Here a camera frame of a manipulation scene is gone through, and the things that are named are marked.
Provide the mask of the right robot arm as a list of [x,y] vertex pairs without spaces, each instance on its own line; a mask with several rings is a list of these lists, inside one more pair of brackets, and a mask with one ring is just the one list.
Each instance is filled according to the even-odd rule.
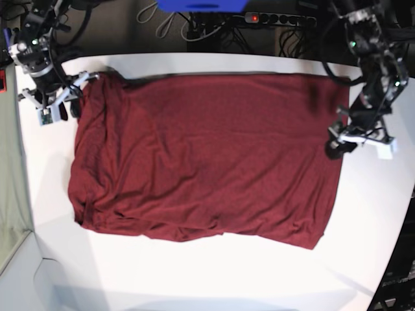
[[[64,62],[79,57],[73,45],[83,35],[97,5],[97,1],[33,1],[22,29],[8,46],[13,62],[35,83],[34,89],[23,89],[18,100],[28,100],[35,106],[42,126],[68,120],[65,102],[71,103],[72,116],[79,118],[81,86],[99,78],[98,73],[87,71],[67,75],[62,67]],[[84,20],[69,42],[58,43],[56,32],[71,31],[62,21],[70,8],[85,11]]]

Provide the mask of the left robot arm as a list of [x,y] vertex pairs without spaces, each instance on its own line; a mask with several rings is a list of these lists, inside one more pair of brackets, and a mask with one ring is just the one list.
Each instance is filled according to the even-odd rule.
[[335,75],[328,63],[322,65],[328,77],[342,86],[362,85],[353,104],[338,107],[338,119],[327,129],[325,152],[340,159],[359,144],[376,147],[380,159],[392,159],[397,140],[386,127],[384,117],[392,113],[392,103],[409,82],[408,71],[395,44],[382,28],[383,9],[379,1],[332,1],[335,17],[321,34],[325,40],[336,23],[342,22],[348,48],[356,57],[362,75],[354,80]]

